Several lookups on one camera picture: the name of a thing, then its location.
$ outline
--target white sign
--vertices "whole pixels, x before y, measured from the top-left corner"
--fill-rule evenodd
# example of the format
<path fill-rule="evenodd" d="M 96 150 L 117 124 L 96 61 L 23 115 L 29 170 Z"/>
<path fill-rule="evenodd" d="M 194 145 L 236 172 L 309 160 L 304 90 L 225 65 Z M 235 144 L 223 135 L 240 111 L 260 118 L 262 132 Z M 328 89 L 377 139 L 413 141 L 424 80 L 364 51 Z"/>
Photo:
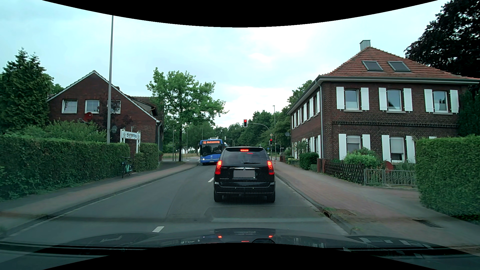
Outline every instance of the white sign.
<path fill-rule="evenodd" d="M 122 139 L 131 139 L 131 140 L 140 140 L 140 133 L 137 132 L 128 132 L 128 131 L 121 131 L 121 138 Z"/>

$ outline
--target brick building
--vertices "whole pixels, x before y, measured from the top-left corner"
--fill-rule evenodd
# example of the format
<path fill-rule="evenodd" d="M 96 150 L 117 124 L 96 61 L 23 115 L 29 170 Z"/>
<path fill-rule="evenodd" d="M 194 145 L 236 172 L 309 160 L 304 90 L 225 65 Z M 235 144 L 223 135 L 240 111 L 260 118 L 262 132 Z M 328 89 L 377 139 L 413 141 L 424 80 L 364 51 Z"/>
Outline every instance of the brick building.
<path fill-rule="evenodd" d="M 364 40 L 358 54 L 319 75 L 287 112 L 292 146 L 306 141 L 326 159 L 366 147 L 392 163 L 415 163 L 415 138 L 457 135 L 459 97 L 479 82 Z"/>
<path fill-rule="evenodd" d="M 141 143 L 156 143 L 158 149 L 163 148 L 163 112 L 158 110 L 149 97 L 131 97 L 112 85 L 112 126 L 119 129 L 115 140 L 120 141 L 120 129 L 141 133 Z M 50 104 L 50 120 L 73 121 L 83 119 L 88 112 L 92 113 L 92 121 L 106 127 L 106 109 L 108 102 L 108 80 L 92 71 L 85 77 L 71 84 L 56 95 L 47 99 Z M 131 155 L 135 154 L 135 140 L 127 139 Z"/>

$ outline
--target taillight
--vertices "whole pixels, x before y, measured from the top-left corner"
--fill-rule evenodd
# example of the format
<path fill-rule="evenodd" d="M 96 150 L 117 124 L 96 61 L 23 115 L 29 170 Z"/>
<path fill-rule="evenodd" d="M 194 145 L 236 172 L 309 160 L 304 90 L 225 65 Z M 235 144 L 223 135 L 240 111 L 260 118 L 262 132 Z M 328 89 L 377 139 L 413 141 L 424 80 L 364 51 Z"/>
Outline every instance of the taillight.
<path fill-rule="evenodd" d="M 220 174 L 220 168 L 222 168 L 222 161 L 219 160 L 216 163 L 215 174 Z"/>
<path fill-rule="evenodd" d="M 270 160 L 267 160 L 267 165 L 268 165 L 268 174 L 275 174 L 273 171 L 273 164 Z"/>

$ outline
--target car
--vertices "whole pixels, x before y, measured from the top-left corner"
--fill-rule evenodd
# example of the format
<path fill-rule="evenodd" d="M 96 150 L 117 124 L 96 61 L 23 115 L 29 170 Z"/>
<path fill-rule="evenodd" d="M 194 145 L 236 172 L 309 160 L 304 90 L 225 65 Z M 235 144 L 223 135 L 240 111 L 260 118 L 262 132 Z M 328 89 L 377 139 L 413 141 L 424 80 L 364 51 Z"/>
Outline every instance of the car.
<path fill-rule="evenodd" d="M 261 147 L 227 147 L 215 167 L 214 201 L 260 197 L 275 202 L 275 171 Z"/>

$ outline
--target rear windshield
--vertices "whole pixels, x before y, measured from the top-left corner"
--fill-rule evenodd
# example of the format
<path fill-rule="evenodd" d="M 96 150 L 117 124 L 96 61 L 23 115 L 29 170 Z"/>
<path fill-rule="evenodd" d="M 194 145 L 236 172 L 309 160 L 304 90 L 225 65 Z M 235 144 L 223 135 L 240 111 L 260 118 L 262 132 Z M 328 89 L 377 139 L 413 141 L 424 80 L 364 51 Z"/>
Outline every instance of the rear windshield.
<path fill-rule="evenodd" d="M 266 164 L 267 160 L 265 150 L 262 148 L 226 148 L 222 165 Z"/>

